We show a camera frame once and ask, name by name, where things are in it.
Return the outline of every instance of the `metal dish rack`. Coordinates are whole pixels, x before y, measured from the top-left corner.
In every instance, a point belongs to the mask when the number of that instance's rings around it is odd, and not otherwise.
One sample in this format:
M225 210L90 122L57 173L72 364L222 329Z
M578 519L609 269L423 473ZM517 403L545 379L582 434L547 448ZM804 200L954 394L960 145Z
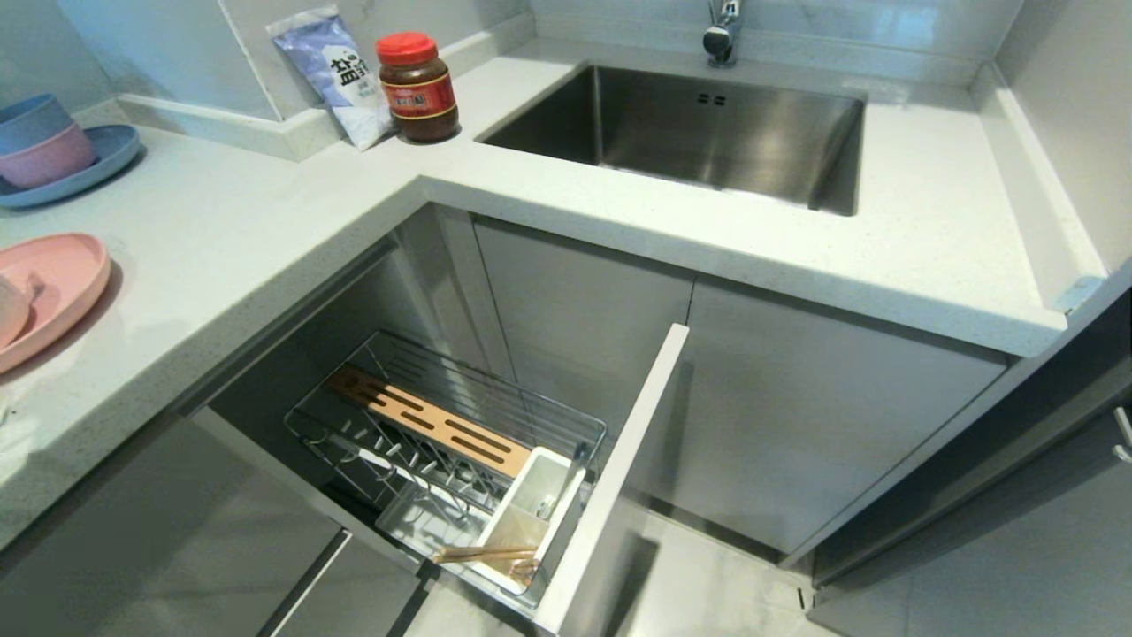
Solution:
M572 474L591 470L606 439L606 424L593 416L378 330L292 407L284 424L350 485L352 496L378 511L376 528L422 556L474 543L513 479L334 391L331 380L345 369L394 385L526 449L546 447L572 458ZM539 575L535 582L549 578Z

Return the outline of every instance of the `salt bag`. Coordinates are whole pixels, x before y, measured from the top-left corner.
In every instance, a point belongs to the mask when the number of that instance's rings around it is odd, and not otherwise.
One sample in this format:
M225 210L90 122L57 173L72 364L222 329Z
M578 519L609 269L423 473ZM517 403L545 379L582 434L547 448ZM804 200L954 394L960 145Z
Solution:
M393 130L385 93L358 54L336 6L271 24L267 34L326 100L358 149L365 150Z

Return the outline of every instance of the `floor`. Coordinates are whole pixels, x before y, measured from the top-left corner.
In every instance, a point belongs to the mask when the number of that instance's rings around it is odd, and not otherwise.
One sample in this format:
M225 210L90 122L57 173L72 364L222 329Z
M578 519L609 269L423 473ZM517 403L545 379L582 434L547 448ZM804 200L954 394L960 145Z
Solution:
M650 515L646 546L655 556L636 602L610 637L837 637L806 621L806 579L783 573L668 518ZM406 637L522 637L443 580Z

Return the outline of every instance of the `red jar lid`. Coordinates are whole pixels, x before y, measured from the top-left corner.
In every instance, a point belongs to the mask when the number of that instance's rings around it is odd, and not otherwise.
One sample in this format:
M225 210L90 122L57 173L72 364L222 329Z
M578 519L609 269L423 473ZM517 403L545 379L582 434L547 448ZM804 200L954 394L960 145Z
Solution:
M394 33L377 41L377 59L383 64L404 67L427 62L436 57L436 42L415 31Z

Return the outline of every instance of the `bamboo slotted board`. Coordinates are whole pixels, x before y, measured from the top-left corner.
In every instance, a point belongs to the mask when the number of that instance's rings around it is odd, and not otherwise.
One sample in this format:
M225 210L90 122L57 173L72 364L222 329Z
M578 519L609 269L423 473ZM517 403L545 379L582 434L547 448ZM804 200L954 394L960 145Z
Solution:
M326 385L341 396L465 458L516 477L531 450L349 365Z

